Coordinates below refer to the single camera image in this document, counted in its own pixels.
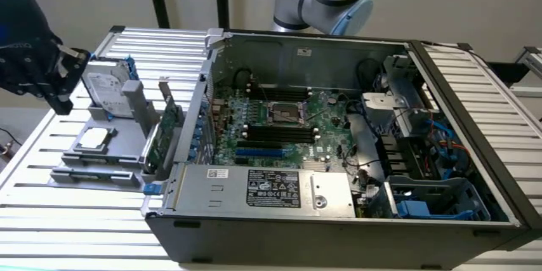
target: white metal table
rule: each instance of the white metal table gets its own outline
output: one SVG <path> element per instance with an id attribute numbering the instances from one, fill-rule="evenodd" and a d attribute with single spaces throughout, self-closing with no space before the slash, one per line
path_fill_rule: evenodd
<path id="1" fill-rule="evenodd" d="M 96 53 L 137 61 L 144 93 L 163 109 L 160 76 L 171 77 L 176 102 L 188 109 L 198 72 L 206 57 L 204 32 L 124 29 L 109 34 Z M 89 99 L 79 86 L 69 116 L 47 114 L 15 159 L 0 173 L 0 266 L 63 270 L 179 270 L 143 220 L 143 194 L 52 188 L 47 183 L 61 151 L 89 118 Z M 542 171 L 525 181 L 542 213 Z M 157 208 L 161 198 L 151 200 Z M 292 270 L 276 267 L 183 265 L 206 270 Z M 461 271 L 539 271 L 542 241 L 514 252 L 491 251 L 459 266 Z"/>

